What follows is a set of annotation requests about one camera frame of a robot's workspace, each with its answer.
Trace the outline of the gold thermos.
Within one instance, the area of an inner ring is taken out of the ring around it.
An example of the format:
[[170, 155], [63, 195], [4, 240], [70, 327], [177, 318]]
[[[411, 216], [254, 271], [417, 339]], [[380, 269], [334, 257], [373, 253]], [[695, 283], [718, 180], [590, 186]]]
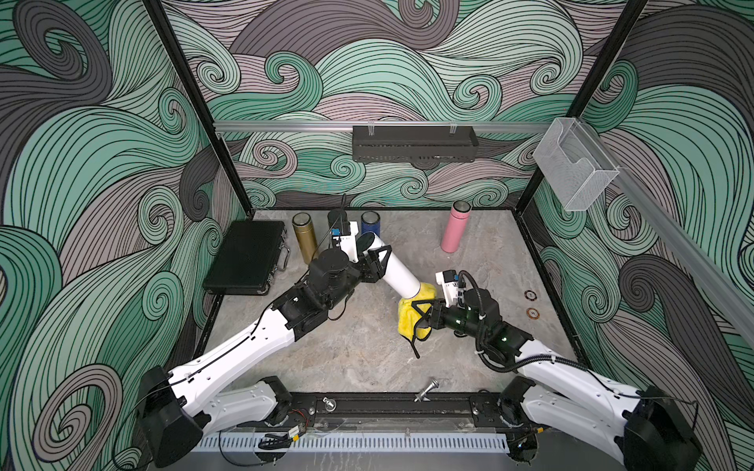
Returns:
[[306, 265], [310, 265], [311, 261], [318, 255], [318, 242], [312, 217], [306, 212], [298, 212], [292, 217], [292, 225], [302, 260]]

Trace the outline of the black thermos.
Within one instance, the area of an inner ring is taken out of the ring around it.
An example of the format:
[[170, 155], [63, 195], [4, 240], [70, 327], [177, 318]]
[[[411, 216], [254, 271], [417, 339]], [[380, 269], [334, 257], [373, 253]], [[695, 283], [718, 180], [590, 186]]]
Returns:
[[328, 225], [330, 231], [337, 231], [342, 234], [345, 230], [350, 228], [347, 212], [343, 209], [333, 209], [327, 214]]

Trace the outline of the white thermos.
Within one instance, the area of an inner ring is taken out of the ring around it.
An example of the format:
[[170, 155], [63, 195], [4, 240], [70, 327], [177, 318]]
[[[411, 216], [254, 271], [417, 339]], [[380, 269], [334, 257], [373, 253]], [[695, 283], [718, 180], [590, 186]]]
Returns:
[[374, 233], [361, 235], [357, 239], [357, 251], [367, 255], [371, 250], [376, 252], [379, 264], [384, 268], [384, 274], [380, 277], [382, 281], [385, 281], [403, 299], [410, 299], [419, 294], [420, 281], [400, 261], [391, 245], [382, 241]]

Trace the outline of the blue thermos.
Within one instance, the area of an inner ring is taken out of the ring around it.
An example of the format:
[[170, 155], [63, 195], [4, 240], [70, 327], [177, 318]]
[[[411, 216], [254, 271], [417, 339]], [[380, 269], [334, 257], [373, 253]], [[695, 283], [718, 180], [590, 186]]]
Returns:
[[361, 233], [374, 234], [377, 237], [381, 232], [381, 217], [375, 211], [365, 211], [361, 214]]

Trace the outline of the yellow cleaning cloth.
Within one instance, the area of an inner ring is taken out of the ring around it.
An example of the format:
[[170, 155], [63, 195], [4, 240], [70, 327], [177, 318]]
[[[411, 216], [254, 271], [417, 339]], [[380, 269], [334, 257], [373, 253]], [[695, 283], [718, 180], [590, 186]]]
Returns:
[[426, 314], [429, 313], [436, 298], [437, 288], [421, 283], [416, 296], [411, 299], [402, 298], [399, 302], [398, 332], [408, 341], [416, 359], [420, 359], [416, 343], [426, 341], [432, 332]]

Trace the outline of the pink thermos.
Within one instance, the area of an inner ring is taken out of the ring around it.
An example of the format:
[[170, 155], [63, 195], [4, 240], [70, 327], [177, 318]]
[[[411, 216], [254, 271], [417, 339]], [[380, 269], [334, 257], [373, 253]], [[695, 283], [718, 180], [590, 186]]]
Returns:
[[470, 212], [471, 205], [468, 202], [458, 200], [453, 203], [441, 242], [443, 251], [455, 253], [459, 249]]

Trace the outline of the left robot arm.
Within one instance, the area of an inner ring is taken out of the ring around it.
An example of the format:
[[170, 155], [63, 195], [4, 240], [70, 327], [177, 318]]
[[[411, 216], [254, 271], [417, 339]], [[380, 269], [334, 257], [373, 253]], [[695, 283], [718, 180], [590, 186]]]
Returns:
[[327, 249], [300, 282], [232, 339], [170, 371], [156, 366], [143, 374], [135, 410], [154, 466], [167, 467], [192, 451], [220, 425], [212, 408], [229, 384], [323, 324], [359, 284], [384, 279], [391, 257], [389, 245], [369, 249], [357, 261], [341, 249]]

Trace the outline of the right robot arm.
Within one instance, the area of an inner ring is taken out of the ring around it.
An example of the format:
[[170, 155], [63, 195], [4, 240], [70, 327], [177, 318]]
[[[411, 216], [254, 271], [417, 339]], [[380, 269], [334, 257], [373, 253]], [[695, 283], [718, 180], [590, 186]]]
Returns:
[[487, 290], [467, 290], [455, 302], [412, 302], [420, 327], [448, 328], [473, 339], [482, 363], [514, 380], [500, 396], [512, 432], [510, 451], [526, 449], [541, 428], [568, 434], [628, 470], [692, 470], [702, 447], [685, 400], [656, 387], [639, 390], [561, 356], [504, 321]]

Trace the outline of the black case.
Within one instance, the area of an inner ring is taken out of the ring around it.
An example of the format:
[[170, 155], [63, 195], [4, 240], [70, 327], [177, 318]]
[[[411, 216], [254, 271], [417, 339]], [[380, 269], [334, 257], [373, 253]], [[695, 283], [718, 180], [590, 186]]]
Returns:
[[266, 296], [275, 275], [287, 270], [290, 256], [283, 221], [235, 221], [202, 286], [210, 294]]

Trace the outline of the silver bolt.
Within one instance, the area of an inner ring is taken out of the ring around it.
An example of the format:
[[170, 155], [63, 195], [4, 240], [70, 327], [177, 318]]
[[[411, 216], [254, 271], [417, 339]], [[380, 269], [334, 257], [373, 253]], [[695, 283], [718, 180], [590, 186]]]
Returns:
[[436, 379], [432, 379], [429, 383], [423, 387], [415, 396], [414, 402], [422, 403], [429, 402], [429, 394], [435, 392], [440, 387], [439, 382]]

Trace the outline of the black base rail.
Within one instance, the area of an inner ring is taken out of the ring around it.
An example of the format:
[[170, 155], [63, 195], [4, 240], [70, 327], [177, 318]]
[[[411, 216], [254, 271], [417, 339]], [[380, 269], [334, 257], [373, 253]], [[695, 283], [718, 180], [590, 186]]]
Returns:
[[536, 419], [526, 412], [523, 396], [505, 398], [500, 392], [432, 392], [418, 400], [412, 392], [293, 392], [284, 401], [279, 419], [292, 418], [308, 427], [320, 423], [333, 429], [348, 419], [451, 420], [469, 422], [475, 428], [527, 429], [532, 424], [552, 426], [552, 419]]

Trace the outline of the black wall shelf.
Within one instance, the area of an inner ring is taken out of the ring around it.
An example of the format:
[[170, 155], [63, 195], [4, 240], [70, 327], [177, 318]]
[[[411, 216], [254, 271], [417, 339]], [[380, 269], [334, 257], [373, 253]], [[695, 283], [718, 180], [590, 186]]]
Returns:
[[478, 151], [469, 126], [368, 125], [351, 134], [351, 155], [359, 162], [471, 162]]

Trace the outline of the clear plastic wall holder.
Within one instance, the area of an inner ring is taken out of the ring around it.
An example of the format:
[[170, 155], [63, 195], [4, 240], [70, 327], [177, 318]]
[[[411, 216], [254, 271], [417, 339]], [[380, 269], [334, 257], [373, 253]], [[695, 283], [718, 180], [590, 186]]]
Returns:
[[565, 211], [587, 211], [620, 174], [593, 127], [577, 118], [557, 118], [533, 153]]

